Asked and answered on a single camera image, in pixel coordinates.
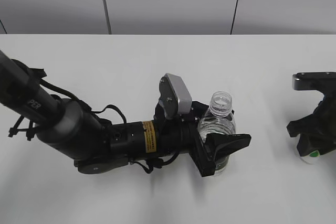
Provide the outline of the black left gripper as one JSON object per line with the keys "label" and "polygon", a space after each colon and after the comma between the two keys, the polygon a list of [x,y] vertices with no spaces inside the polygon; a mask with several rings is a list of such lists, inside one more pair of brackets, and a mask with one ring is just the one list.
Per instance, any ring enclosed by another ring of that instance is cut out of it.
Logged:
{"label": "black left gripper", "polygon": [[167,166],[180,154],[188,153],[202,177],[213,176],[214,161],[219,161],[250,145],[249,134],[209,133],[206,135],[204,151],[197,126],[208,108],[207,104],[193,101],[189,114],[176,115],[169,120],[165,118],[163,108],[160,105],[156,106],[154,126],[157,157],[153,159],[154,168]]}

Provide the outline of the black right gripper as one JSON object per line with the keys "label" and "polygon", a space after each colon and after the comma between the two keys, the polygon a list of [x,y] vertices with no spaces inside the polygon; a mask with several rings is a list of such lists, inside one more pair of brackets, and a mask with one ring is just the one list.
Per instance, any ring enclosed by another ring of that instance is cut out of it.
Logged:
{"label": "black right gripper", "polygon": [[313,152],[325,155],[335,151],[335,91],[324,94],[314,111],[286,126],[290,137],[300,135],[297,151],[300,157]]}

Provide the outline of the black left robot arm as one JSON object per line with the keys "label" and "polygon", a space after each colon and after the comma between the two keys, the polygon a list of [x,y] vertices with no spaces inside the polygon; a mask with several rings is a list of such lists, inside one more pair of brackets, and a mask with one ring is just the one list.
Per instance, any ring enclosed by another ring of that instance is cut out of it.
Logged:
{"label": "black left robot arm", "polygon": [[83,174],[102,174],[129,164],[146,173],[171,164],[188,153],[201,176],[222,169],[230,154],[246,148],[248,134],[228,124],[228,105],[193,101],[182,78],[165,74],[150,121],[113,124],[84,101],[45,80],[43,69],[1,54],[1,104],[19,114],[9,137],[20,132],[70,157]]}

